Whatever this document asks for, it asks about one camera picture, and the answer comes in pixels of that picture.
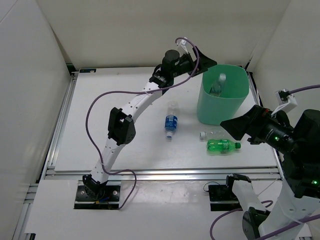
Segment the green soda bottle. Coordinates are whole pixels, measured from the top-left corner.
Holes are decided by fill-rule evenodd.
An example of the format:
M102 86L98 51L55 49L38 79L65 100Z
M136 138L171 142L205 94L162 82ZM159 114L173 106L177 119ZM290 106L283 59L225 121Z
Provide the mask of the green soda bottle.
M209 139L207 150L212 153L230 153L241 148L240 142L233 142L229 139Z

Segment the clear white-label water bottle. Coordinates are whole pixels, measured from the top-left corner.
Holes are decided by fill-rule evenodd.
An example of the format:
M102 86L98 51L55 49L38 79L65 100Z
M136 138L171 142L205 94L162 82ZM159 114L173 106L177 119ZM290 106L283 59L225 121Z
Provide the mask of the clear white-label water bottle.
M220 97L223 93L227 81L225 73L220 73L218 78L212 82L209 94L214 97Z

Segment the blue-label water bottle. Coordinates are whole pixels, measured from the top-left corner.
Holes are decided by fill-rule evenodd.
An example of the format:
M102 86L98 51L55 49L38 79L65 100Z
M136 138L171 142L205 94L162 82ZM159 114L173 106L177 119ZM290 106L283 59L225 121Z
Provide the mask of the blue-label water bottle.
M167 106L167 114L164 122L164 131L166 138L171 140L178 129L179 104L176 101L170 101Z

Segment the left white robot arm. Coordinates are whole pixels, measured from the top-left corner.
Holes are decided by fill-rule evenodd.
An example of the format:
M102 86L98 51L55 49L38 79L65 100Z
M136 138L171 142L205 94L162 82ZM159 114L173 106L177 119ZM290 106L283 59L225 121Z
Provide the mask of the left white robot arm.
M113 107L109 114L107 139L104 149L98 149L98 162L94 169L82 177L86 194L95 201L101 201L106 195L111 168L121 150L136 136L135 122L138 117L169 89L176 87L174 80L184 74L189 78L206 72L217 62L192 48L195 59L189 52L180 54L177 50L168 50L161 64L154 71L142 91L134 91L134 98L120 108Z

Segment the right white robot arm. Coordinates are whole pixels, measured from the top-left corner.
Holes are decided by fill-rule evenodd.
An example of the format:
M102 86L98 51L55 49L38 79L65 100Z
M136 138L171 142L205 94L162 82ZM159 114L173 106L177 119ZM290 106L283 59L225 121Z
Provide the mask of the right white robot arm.
M320 112L305 110L295 126L284 111L255 105L244 115L221 122L235 140L268 144L283 155L282 185L272 208L261 203L249 177L232 174L224 193L238 199L242 229L249 240L293 240L320 207Z

